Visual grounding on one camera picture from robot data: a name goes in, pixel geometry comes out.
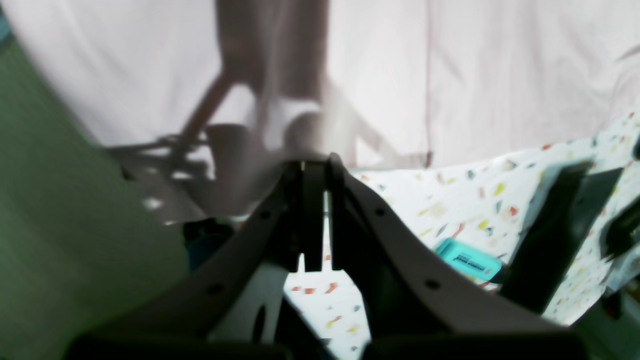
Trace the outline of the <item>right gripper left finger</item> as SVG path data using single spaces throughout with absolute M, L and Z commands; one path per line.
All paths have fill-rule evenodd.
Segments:
M 79 335 L 67 360 L 326 360 L 284 295 L 300 255 L 322 269 L 326 162 L 293 162 L 247 222 L 188 278 Z

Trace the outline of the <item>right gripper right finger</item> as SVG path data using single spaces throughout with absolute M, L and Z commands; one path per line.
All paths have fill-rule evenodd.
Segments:
M 364 360 L 586 360 L 571 330 L 468 281 L 423 246 L 341 158 L 327 160 L 333 268 L 361 292 Z

